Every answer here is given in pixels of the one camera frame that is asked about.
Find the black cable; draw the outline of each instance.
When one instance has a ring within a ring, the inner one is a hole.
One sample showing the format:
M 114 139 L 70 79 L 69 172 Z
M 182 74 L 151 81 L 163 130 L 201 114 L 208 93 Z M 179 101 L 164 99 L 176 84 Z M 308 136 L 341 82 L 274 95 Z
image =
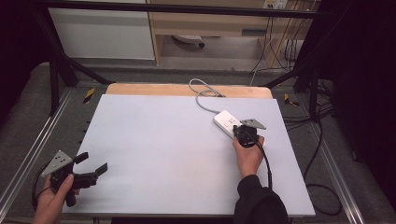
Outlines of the black cable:
M 329 188 L 329 187 L 327 187 L 327 186 L 324 186 L 324 185 L 320 185 L 320 184 L 307 184 L 306 187 L 307 187 L 308 189 L 309 189 L 309 188 L 313 188 L 313 187 L 315 187 L 315 188 L 326 189 L 326 190 L 328 190 L 329 192 L 331 192 L 332 195 L 334 195 L 335 198 L 337 199 L 337 202 L 338 202 L 338 209 L 337 209 L 337 211 L 335 211 L 335 212 L 326 212 L 326 211 L 324 211 L 323 209 L 318 208 L 318 207 L 313 203 L 314 208 L 317 209 L 320 213 L 322 213 L 322 214 L 324 214 L 324 215 L 327 215 L 327 216 L 329 216 L 329 217 L 338 216 L 338 215 L 341 213 L 341 210 L 342 210 L 343 205 L 341 204 L 341 201 L 340 201 L 340 199 L 339 199 L 339 197 L 338 197 L 338 194 L 337 194 L 333 189 L 331 189 L 331 188 Z
M 318 151 L 319 151 L 319 149 L 320 149 L 320 145 L 321 145 L 321 142 L 322 142 L 322 139 L 323 139 L 323 128 L 322 128 L 322 125 L 321 125 L 321 122 L 320 122 L 320 119 L 321 119 L 321 117 L 320 117 L 320 111 L 321 111 L 321 108 L 322 108 L 323 106 L 325 106 L 326 104 L 321 105 L 321 106 L 319 107 L 319 109 L 318 109 L 317 118 L 318 118 L 319 130 L 320 130 L 319 141 L 318 141 L 318 146 L 317 146 L 317 148 L 316 148 L 316 150 L 315 150 L 315 152 L 314 152 L 314 155 L 313 155 L 312 158 L 311 158 L 311 161 L 308 163 L 308 166 L 305 168 L 305 171 L 304 171 L 304 181 L 306 180 L 306 176 L 307 176 L 307 174 L 308 174 L 309 168 L 311 167 L 311 165 L 312 165 L 312 163 L 313 163 L 315 157 L 318 155 Z M 315 207 L 320 213 L 322 213 L 322 214 L 324 214 L 324 215 L 327 215 L 327 216 L 331 216 L 331 217 L 333 217 L 333 216 L 338 216 L 338 215 L 341 213 L 342 204 L 341 204 L 340 198 L 338 197 L 338 195 L 337 195 L 332 189 L 330 189 L 330 188 L 327 187 L 327 186 L 320 185 L 320 184 L 307 184 L 306 186 L 307 186 L 308 188 L 317 187 L 317 188 L 327 189 L 329 192 L 331 192 L 333 195 L 335 195 L 336 200 L 337 200 L 337 202 L 338 202 L 338 209 L 337 209 L 337 211 L 334 212 L 334 213 L 326 212 L 326 211 L 324 211 L 324 210 L 322 210 L 322 209 L 319 209 L 317 206 L 315 206 L 315 205 L 313 204 L 314 207 Z
M 286 59 L 286 55 L 288 55 L 290 58 L 292 58 L 293 60 L 297 59 L 297 34 L 300 32 L 300 30 L 303 28 L 303 24 L 304 24 L 305 20 L 301 20 L 300 24 L 297 27 L 297 31 L 294 33 L 293 37 L 291 38 L 291 40 L 288 40 L 287 45 L 286 45 L 286 51 L 285 51 L 285 59 Z
M 292 9 L 292 10 L 295 10 L 296 9 L 296 7 L 298 6 L 298 2 L 299 2 L 300 0 L 297 0 L 295 3 L 294 3 L 294 8 Z M 274 24 L 273 24 L 273 22 L 274 22 L 274 18 L 272 18 L 272 21 L 271 21 L 271 33 L 272 33 L 272 27 L 274 26 Z M 287 45 L 286 45 L 286 47 L 285 47 L 285 60 L 286 60 L 286 65 L 285 66 L 283 66 L 282 65 L 282 63 L 280 63 L 280 60 L 278 59 L 278 57 L 277 57 L 277 55 L 276 55 L 276 53 L 275 53 L 275 51 L 274 51 L 274 49 L 272 48 L 272 45 L 271 45 L 271 42 L 270 42 L 270 48 L 271 48 L 271 51 L 274 53 L 274 55 L 276 56 L 276 60 L 277 60 L 277 62 L 279 63 L 279 65 L 280 66 L 282 66 L 282 68 L 283 69 L 285 69 L 285 70 L 287 70 L 287 71 L 291 71 L 291 68 L 292 68 L 292 66 L 291 66 L 291 63 L 287 60 L 287 57 L 286 57 L 286 52 L 288 51 L 288 44 L 289 44 L 289 40 L 288 40 L 288 43 L 287 43 Z
M 262 56 L 264 56 L 265 45 L 266 45 L 266 42 L 267 42 L 267 30 L 268 30 L 268 24 L 269 24 L 269 23 L 270 23 L 270 18 L 268 17 L 267 26 L 265 27 L 264 47 L 262 48 Z M 262 61 L 262 56 L 260 56 L 259 61 L 256 63 L 256 65 L 254 66 L 254 68 L 249 72 L 249 74 L 253 73 L 254 69 L 256 69 L 257 66 L 259 66 L 260 62 Z
M 269 45 L 270 45 L 270 49 L 271 49 L 271 51 L 273 52 L 273 54 L 274 54 L 274 56 L 275 56 L 275 58 L 276 58 L 277 62 L 279 63 L 279 65 L 280 65 L 280 66 L 281 66 L 283 69 L 287 70 L 287 69 L 286 69 L 286 68 L 287 68 L 287 66 L 283 66 L 283 65 L 282 65 L 282 63 L 280 62 L 279 58 L 277 57 L 277 55 L 276 55 L 276 53 L 275 53 L 275 51 L 274 51 L 274 49 L 273 49 L 273 47 L 272 47 L 272 44 L 271 44 L 271 39 L 272 39 L 272 28 L 273 28 L 273 26 L 274 26 L 274 18 L 273 18 L 273 17 L 271 17 L 271 27 L 270 27 L 270 43 L 269 43 Z
M 41 190 L 37 195 L 35 194 L 35 188 L 37 187 L 37 182 L 38 182 L 38 178 L 40 177 L 40 175 L 43 173 L 43 171 L 47 168 L 47 166 L 49 165 L 50 163 L 49 162 L 47 162 L 46 164 L 44 164 L 41 168 L 40 168 L 40 170 L 37 172 L 37 174 L 35 175 L 35 179 L 34 179 L 34 181 L 33 181 L 33 186 L 32 186 L 32 201 L 31 201 L 31 203 L 32 203 L 32 206 L 33 206 L 33 209 L 37 209 L 37 206 L 38 206 L 38 196 L 42 193 L 42 192 L 44 192 L 44 190 L 46 190 L 46 189 L 43 189 L 43 190 Z
M 323 139 L 323 128 L 322 128 L 320 120 L 333 112 L 333 107 L 332 106 L 329 106 L 329 107 L 326 107 L 326 108 L 323 108 L 323 107 L 325 107 L 326 105 L 330 105 L 330 104 L 331 104 L 331 102 L 327 102 L 327 103 L 321 105 L 319 107 L 319 109 L 318 109 L 317 118 L 318 118 L 318 126 L 319 126 L 319 131 L 320 131 L 319 141 L 318 141 L 318 146 L 315 149 L 314 155 L 312 156 L 310 162 L 308 163 L 307 167 L 304 170 L 304 173 L 303 173 L 304 181 L 306 180 L 308 171 L 309 171 L 309 169 L 310 169 L 315 157 L 318 155 L 318 151 L 320 149 L 321 142 L 322 142 L 322 139 Z M 301 117 L 295 117 L 295 118 L 283 117 L 283 118 L 285 120 L 285 123 L 291 123 L 290 125 L 287 125 L 287 126 L 293 126 L 294 125 L 294 127 L 289 129 L 288 131 L 290 131 L 292 129 L 295 129 L 295 128 L 298 128 L 298 127 L 301 127 L 302 125 L 312 121 L 312 118 L 310 116 L 301 116 Z M 322 188 L 322 189 L 326 189 L 332 195 L 335 196 L 335 198 L 336 198 L 336 200 L 338 202 L 337 211 L 335 211 L 335 212 L 327 212 L 327 211 L 324 211 L 323 209 L 318 208 L 316 205 L 313 204 L 314 208 L 317 209 L 320 213 L 322 213 L 324 215 L 327 215 L 327 216 L 338 216 L 341 213 L 342 204 L 341 204 L 341 201 L 340 201 L 338 195 L 336 194 L 336 192 L 333 189 L 331 189 L 331 188 L 329 188 L 327 186 L 324 186 L 324 185 L 320 185 L 320 184 L 306 184 L 306 187 L 307 188 Z
M 295 26 L 296 23 L 297 23 L 297 20 L 292 25 L 293 26 L 293 30 L 294 30 L 294 26 Z M 287 60 L 287 61 L 288 61 L 288 57 L 292 54 L 293 45 L 294 45 L 294 39 L 293 38 L 292 39 L 288 39 L 287 42 L 286 42 L 286 47 L 285 47 L 285 51 L 284 51 L 284 57 L 285 57 L 285 60 Z
M 264 156 L 265 163 L 267 164 L 268 188 L 272 189 L 273 184 L 272 184 L 272 173 L 271 173 L 270 163 L 268 161 L 267 155 L 265 154 L 264 148 L 262 147 L 262 144 L 258 140 L 256 140 L 256 138 L 252 137 L 251 134 L 248 133 L 247 131 L 243 130 L 243 132 L 247 134 L 248 137 L 254 141 L 254 144 L 259 148 L 260 152 Z
M 298 2 L 299 2 L 299 0 L 297 0 L 295 3 L 294 3 L 294 8 L 292 9 L 292 10 L 295 10 L 296 9 L 296 7 L 298 6 Z M 292 30 L 292 32 L 294 31 L 294 27 L 295 27 L 295 24 L 297 23 L 297 21 L 298 20 L 295 20 L 294 21 L 294 24 L 292 25 L 292 27 L 293 27 L 293 30 Z M 285 50 L 284 50 L 284 57 L 285 57 L 285 60 L 288 62 L 288 64 L 289 64 L 289 71 L 291 71 L 291 62 L 287 59 L 287 55 L 289 55 L 290 57 L 291 57 L 291 55 L 292 55 L 292 53 L 293 53 L 293 50 L 292 50 L 292 48 L 293 48 L 293 46 L 294 46 L 294 39 L 295 39 L 295 37 L 297 36 L 297 33 L 299 32 L 299 30 L 300 30 L 300 26 L 301 26 L 301 24 L 299 25 L 299 28 L 297 29 L 297 32 L 296 32 L 296 34 L 293 36 L 293 38 L 291 39 L 291 41 L 288 39 L 288 41 L 287 41 L 287 43 L 286 43 L 286 47 L 284 48 Z
M 344 7 L 344 11 L 341 13 L 341 16 L 338 18 L 338 20 L 334 23 L 334 25 L 330 28 L 329 32 L 324 34 L 322 38 L 318 41 L 318 43 L 310 50 L 309 53 L 305 55 L 300 61 L 297 68 L 297 71 L 292 71 L 292 73 L 298 73 L 300 72 L 299 70 L 303 70 L 303 68 L 312 66 L 312 63 L 316 62 L 318 60 L 318 55 L 323 51 L 323 48 L 327 47 L 325 45 L 326 41 L 330 38 L 334 30 L 337 28 L 337 26 L 340 24 L 341 20 L 345 17 L 347 14 L 347 11 L 351 8 L 355 0 L 349 0 L 346 3 L 346 6 Z

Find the wire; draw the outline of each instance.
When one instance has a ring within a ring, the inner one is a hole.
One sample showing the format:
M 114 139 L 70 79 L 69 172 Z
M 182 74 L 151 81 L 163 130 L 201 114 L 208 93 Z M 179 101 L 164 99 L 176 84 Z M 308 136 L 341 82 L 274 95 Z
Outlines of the wire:
M 264 156 L 265 163 L 267 164 L 267 175 L 268 175 L 268 188 L 272 189 L 273 183 L 272 183 L 272 173 L 271 173 L 271 168 L 270 168 L 270 163 L 268 161 L 267 155 L 265 154 L 264 148 L 262 147 L 262 144 L 256 140 L 256 138 L 252 137 L 250 133 L 248 133 L 245 130 L 242 130 L 245 134 L 249 136 L 250 139 L 254 141 L 254 144 L 259 148 L 260 152 Z
M 327 116 L 327 115 L 329 115 L 329 114 L 331 114 L 331 113 L 333 112 L 333 107 L 332 107 L 332 105 L 331 105 L 331 106 L 328 106 L 328 107 L 325 107 L 325 106 L 330 105 L 330 104 L 331 104 L 331 102 L 327 102 L 327 103 L 321 105 L 321 106 L 318 108 L 317 118 L 318 118 L 318 126 L 319 126 L 319 131 L 320 131 L 319 140 L 318 140 L 318 146 L 316 147 L 315 152 L 314 152 L 314 155 L 312 156 L 311 160 L 309 161 L 308 165 L 306 166 L 306 168 L 305 168 L 305 170 L 304 170 L 304 172 L 303 172 L 303 179 L 304 179 L 304 181 L 306 180 L 306 177 L 307 177 L 307 175 L 308 175 L 308 171 L 309 171 L 309 169 L 311 168 L 311 166 L 312 166 L 312 164 L 313 164 L 313 161 L 314 161 L 315 157 L 318 155 L 318 151 L 319 151 L 319 149 L 320 149 L 321 142 L 322 142 L 322 139 L 323 139 L 323 128 L 322 128 L 322 125 L 321 125 L 321 121 L 320 121 L 320 120 L 321 120 L 322 118 L 324 118 L 325 116 Z M 298 127 L 301 127 L 302 125 L 304 125 L 304 124 L 306 124 L 306 123 L 308 123 L 308 122 L 311 122 L 311 121 L 313 120 L 310 116 L 295 117 L 295 118 L 292 118 L 292 117 L 283 117 L 283 118 L 284 118 L 284 120 L 285 120 L 285 123 L 289 123 L 290 126 L 294 125 L 294 127 L 291 128 L 291 129 L 288 129 L 288 131 L 293 130 L 293 129 L 298 128 Z M 324 210 L 318 208 L 316 205 L 313 204 L 314 207 L 315 207 L 315 209 L 317 209 L 320 213 L 322 213 L 322 214 L 324 214 L 324 215 L 327 215 L 327 216 L 338 216 L 338 215 L 341 213 L 341 211 L 342 211 L 342 204 L 341 204 L 341 201 L 340 201 L 338 195 L 336 194 L 336 192 L 335 192 L 333 189 L 331 189 L 331 188 L 329 188 L 329 187 L 327 187 L 327 186 L 324 186 L 324 185 L 320 185 L 320 184 L 306 184 L 306 187 L 307 187 L 308 189 L 309 189 L 309 188 L 322 188 L 322 189 L 326 189 L 326 190 L 328 190 L 332 195 L 335 196 L 335 198 L 336 198 L 336 200 L 337 200 L 337 202 L 338 202 L 338 209 L 337 209 L 337 211 L 335 211 L 335 212 L 327 212 L 327 211 L 324 211 Z
M 35 175 L 35 180 L 33 181 L 33 186 L 32 186 L 32 201 L 31 201 L 31 203 L 32 203 L 32 206 L 33 206 L 33 209 L 37 209 L 37 205 L 38 205 L 38 196 L 42 193 L 42 192 L 44 192 L 46 189 L 48 189 L 48 188 L 46 188 L 46 189 L 43 189 L 43 190 L 41 190 L 37 195 L 35 195 L 35 188 L 37 187 L 37 182 L 38 182 L 38 178 L 40 177 L 40 175 L 43 173 L 43 171 L 47 168 L 47 166 L 49 165 L 50 163 L 49 162 L 47 162 L 46 164 L 44 164 L 41 168 L 40 168 L 40 170 L 37 172 L 37 174 Z
M 267 26 L 265 27 L 265 36 L 264 36 L 264 48 L 262 49 L 262 56 L 264 56 L 264 52 L 265 52 L 265 49 L 266 49 L 266 42 L 267 42 L 267 30 L 268 30 L 268 24 L 270 23 L 270 18 L 268 17 L 268 21 L 267 21 Z M 259 64 L 260 64 L 260 62 L 262 61 L 262 56 L 260 56 L 260 59 L 259 59 L 259 61 L 256 63 L 256 65 L 253 67 L 253 69 L 251 69 L 251 71 L 249 72 L 249 74 L 251 74 L 253 71 L 254 71 L 254 69 L 256 69 L 257 68 L 257 66 L 259 66 Z
M 301 59 L 300 64 L 303 64 L 309 57 L 314 57 L 314 54 L 319 54 L 321 52 L 321 48 L 323 43 L 325 42 L 325 40 L 327 40 L 329 38 L 329 36 L 332 34 L 332 32 L 335 30 L 335 28 L 338 26 L 338 24 L 340 24 L 341 20 L 345 17 L 345 15 L 347 14 L 347 11 L 349 10 L 349 8 L 353 5 L 353 2 L 355 2 L 355 0 L 349 0 L 349 2 L 347 3 L 348 5 L 345 7 L 345 10 L 343 11 L 342 15 L 340 16 L 340 18 L 338 19 L 338 21 L 335 23 L 335 25 L 330 29 L 330 31 L 328 33 L 326 33 L 316 44 L 316 46 L 311 50 L 311 52 L 309 52 L 303 59 Z
M 205 91 L 197 91 L 197 90 L 194 89 L 194 88 L 192 87 L 192 85 L 191 85 L 191 83 L 192 83 L 193 81 L 199 81 L 199 82 L 203 83 L 203 84 L 208 88 L 208 90 L 205 90 Z M 222 93 L 219 92 L 219 91 L 216 91 L 215 89 L 213 89 L 212 87 L 210 87 L 208 84 L 206 84 L 204 81 L 202 81 L 202 80 L 199 79 L 199 78 L 193 78 L 192 80 L 190 80 L 190 82 L 189 82 L 189 87 L 190 87 L 190 89 L 191 89 L 192 91 L 194 91 L 194 92 L 197 93 L 197 95 L 195 96 L 195 102 L 198 104 L 198 106 L 200 106 L 202 109 L 204 109 L 204 110 L 206 110 L 206 111 L 209 111 L 209 112 L 212 112 L 212 113 L 214 113 L 214 114 L 220 113 L 220 112 L 217 111 L 217 110 L 212 110 L 212 109 L 209 109 L 209 108 L 204 107 L 203 105 L 201 105 L 201 103 L 199 103 L 198 98 L 199 98 L 199 96 L 201 96 L 201 95 L 202 95 L 202 96 L 213 96 L 213 97 L 226 97 L 224 94 L 222 94 Z
M 296 20 L 293 24 L 293 30 L 294 30 L 294 26 L 297 23 L 298 20 Z M 285 51 L 284 51 L 284 56 L 285 59 L 287 60 L 287 58 L 290 58 L 291 60 L 296 60 L 297 59 L 297 34 L 300 32 L 300 30 L 303 28 L 303 24 L 305 23 L 305 20 L 301 20 L 299 26 L 297 27 L 296 32 L 294 33 L 294 35 L 292 36 L 291 39 L 288 39 L 287 43 L 286 43 L 286 47 L 285 47 Z
M 270 18 L 271 18 L 270 39 L 272 39 L 272 28 L 273 28 L 273 26 L 274 26 L 274 18 L 273 18 L 273 17 L 270 17 Z M 283 66 L 282 63 L 280 62 L 279 58 L 277 57 L 277 55 L 276 55 L 276 53 L 275 53 L 275 51 L 274 51 L 274 49 L 273 49 L 273 47 L 272 47 L 271 42 L 269 43 L 269 45 L 270 45 L 271 51 L 274 53 L 274 56 L 275 56 L 277 62 L 279 63 L 279 65 L 280 65 L 283 69 L 287 70 L 287 69 L 286 69 L 287 66 Z
M 266 47 L 264 47 L 264 49 L 262 50 L 262 52 L 264 52 L 264 51 L 268 48 L 268 46 L 271 44 L 271 41 L 272 41 L 272 40 L 273 40 L 273 38 L 270 39 L 270 42 L 268 42 L 268 45 L 267 45 Z M 251 86 L 251 84 L 253 83 L 254 77 L 256 76 L 256 73 L 257 73 L 257 72 L 263 71 L 263 70 L 280 69 L 280 68 L 263 68 L 263 69 L 259 69 L 259 70 L 254 71 L 253 77 L 252 77 L 251 80 L 250 80 L 249 86 Z

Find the gray floor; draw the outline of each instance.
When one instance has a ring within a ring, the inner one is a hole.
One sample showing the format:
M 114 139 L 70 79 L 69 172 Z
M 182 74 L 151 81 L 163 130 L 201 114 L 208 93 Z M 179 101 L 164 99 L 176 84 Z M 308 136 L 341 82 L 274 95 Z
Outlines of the gray floor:
M 261 56 L 258 42 L 251 38 L 204 38 L 205 47 L 183 44 L 171 37 L 165 39 L 162 64 L 147 62 L 127 62 L 118 64 L 110 62 L 109 66 L 92 65 L 95 72 L 103 77 L 118 82 L 154 82 L 154 83 L 185 83 L 193 77 L 201 78 L 208 84 L 249 85 L 253 75 L 248 72 L 257 64 Z M 260 68 L 265 68 L 262 61 Z M 259 85 L 285 73 L 284 69 L 257 73 L 252 85 Z M 31 185 L 39 167 L 50 160 L 58 149 L 69 155 L 76 155 L 84 130 L 89 128 L 87 121 L 91 120 L 99 102 L 100 95 L 106 91 L 106 85 L 98 85 L 90 78 L 80 74 L 80 85 L 72 90 L 71 100 L 66 106 L 58 124 L 52 131 L 47 143 L 42 148 L 32 171 L 21 186 L 14 203 L 7 212 L 7 223 L 11 219 L 29 222 L 34 215 L 30 205 Z M 297 100 L 291 86 L 294 79 L 273 88 L 274 97 L 279 102 L 283 116 L 304 116 L 301 106 L 285 105 L 284 93 L 291 100 Z M 95 87 L 96 91 L 89 104 L 82 103 L 87 90 Z M 21 100 L 10 111 L 7 121 L 0 129 L 0 158 L 2 181 L 0 192 L 7 190 L 12 176 L 16 174 L 30 147 L 39 135 L 48 119 L 50 111 L 49 70 L 39 66 L 32 72 Z M 364 163 L 351 159 L 347 141 L 340 129 L 337 119 L 323 119 L 323 132 L 332 154 L 354 196 L 365 223 L 396 223 L 396 215 L 389 202 L 381 192 Z M 302 172 L 312 157 L 317 141 L 308 124 L 289 131 L 297 161 Z M 320 154 L 315 159 L 309 171 L 307 183 L 317 183 L 332 188 L 332 180 Z M 337 203 L 327 191 L 312 189 L 309 191 L 313 203 L 323 210 L 334 211 Z M 90 217 L 65 217 L 73 223 L 88 222 Z M 349 223 L 346 213 L 329 217 L 317 212 L 315 217 L 295 218 L 294 223 Z

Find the black frame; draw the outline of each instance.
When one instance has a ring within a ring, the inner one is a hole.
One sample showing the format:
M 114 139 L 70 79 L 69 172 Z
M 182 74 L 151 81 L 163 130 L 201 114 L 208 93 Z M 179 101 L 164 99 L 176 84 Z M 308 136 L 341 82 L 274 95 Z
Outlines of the black frame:
M 66 86 L 76 86 L 78 80 L 72 70 L 72 67 L 92 77 L 102 84 L 111 84 L 114 81 L 102 78 L 92 72 L 90 69 L 77 63 L 68 57 L 62 48 L 62 45 L 48 25 L 48 21 L 42 15 L 43 9 L 52 8 L 70 8 L 70 9 L 90 9 L 90 10 L 112 10 L 112 11 L 146 11 L 146 12 L 168 12 L 168 13 L 193 13 L 193 14 L 212 14 L 212 15 L 234 15 L 234 16 L 252 16 L 252 17 L 280 17 L 280 18 L 298 18 L 298 19 L 315 19 L 328 20 L 335 16 L 334 12 L 318 11 L 294 11 L 294 10 L 275 10 L 261 8 L 243 8 L 243 7 L 205 7 L 205 6 L 182 6 L 182 5 L 158 5 L 158 4 L 134 4 L 134 3 L 108 3 L 108 2 L 86 2 L 86 1 L 56 1 L 56 0 L 36 0 L 29 6 L 30 13 L 35 26 L 38 26 L 50 45 L 50 55 L 53 60 L 50 62 L 50 72 L 53 80 L 57 80 L 58 73 L 63 78 Z M 272 88 L 278 83 L 283 82 L 289 77 L 296 76 L 301 69 L 295 69 L 285 76 L 276 79 L 262 87 Z M 59 106 L 59 87 L 57 81 L 51 82 L 51 112 L 52 115 Z

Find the white cable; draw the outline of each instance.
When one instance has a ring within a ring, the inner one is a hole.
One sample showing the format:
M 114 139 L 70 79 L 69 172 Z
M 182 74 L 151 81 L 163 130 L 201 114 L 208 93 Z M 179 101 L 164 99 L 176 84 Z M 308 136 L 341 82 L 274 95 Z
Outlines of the white cable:
M 203 83 L 209 90 L 205 90 L 205 91 L 197 91 L 197 90 L 195 90 L 195 89 L 192 87 L 192 85 L 191 85 L 191 83 L 192 83 L 193 81 L 199 81 L 199 82 Z M 198 106 L 200 106 L 202 109 L 204 109 L 204 110 L 206 110 L 206 111 L 209 111 L 209 112 L 212 112 L 212 113 L 215 113 L 215 114 L 220 113 L 220 112 L 217 111 L 217 110 L 212 110 L 212 109 L 206 108 L 206 107 L 204 107 L 203 105 L 201 105 L 201 104 L 199 103 L 199 101 L 198 101 L 198 97 L 201 96 L 201 95 L 202 95 L 202 96 L 213 96 L 213 97 L 225 97 L 224 94 L 222 94 L 222 93 L 219 92 L 219 91 L 216 91 L 215 89 L 213 89 L 212 87 L 210 87 L 209 85 L 207 85 L 204 81 L 202 81 L 201 79 L 198 79 L 198 78 L 193 78 L 192 80 L 190 80 L 189 87 L 190 87 L 190 89 L 191 89 L 192 91 L 194 91 L 194 92 L 197 93 L 197 95 L 195 96 L 195 102 L 198 104 Z

